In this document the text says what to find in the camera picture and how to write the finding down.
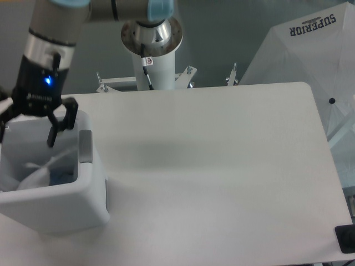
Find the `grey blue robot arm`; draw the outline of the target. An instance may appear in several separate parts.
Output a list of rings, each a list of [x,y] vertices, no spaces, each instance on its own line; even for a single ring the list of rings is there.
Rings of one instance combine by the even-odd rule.
[[[173,12],[174,1],[36,1],[16,84],[10,93],[1,90],[1,100],[13,101],[1,113],[1,136],[6,124],[19,115],[49,119],[49,147],[59,132],[74,128],[78,103],[63,99],[62,91],[85,22],[159,24]]]

